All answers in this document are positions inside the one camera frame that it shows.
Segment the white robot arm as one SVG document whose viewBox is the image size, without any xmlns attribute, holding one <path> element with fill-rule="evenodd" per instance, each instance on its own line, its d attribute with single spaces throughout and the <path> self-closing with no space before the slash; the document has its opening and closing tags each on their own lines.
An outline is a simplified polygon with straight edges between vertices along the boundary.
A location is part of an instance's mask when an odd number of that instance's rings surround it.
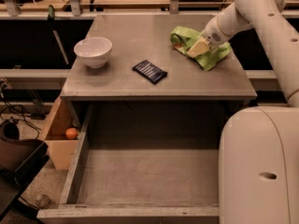
<svg viewBox="0 0 299 224">
<path fill-rule="evenodd" d="M 285 106 L 254 106 L 226 122 L 219 150 L 220 224 L 299 224 L 299 34 L 281 0 L 234 0 L 188 50 L 195 58 L 252 28 Z"/>
</svg>

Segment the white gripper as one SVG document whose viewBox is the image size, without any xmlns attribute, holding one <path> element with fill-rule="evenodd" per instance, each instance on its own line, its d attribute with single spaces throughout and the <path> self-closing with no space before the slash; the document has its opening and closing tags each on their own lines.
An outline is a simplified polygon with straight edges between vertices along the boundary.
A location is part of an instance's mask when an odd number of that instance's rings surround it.
<svg viewBox="0 0 299 224">
<path fill-rule="evenodd" d="M 212 18 L 202 31 L 205 38 L 199 38 L 188 50 L 187 55 L 196 58 L 209 51 L 212 45 L 221 45 L 232 38 L 237 26 L 237 19 L 234 11 L 221 12 Z"/>
</svg>

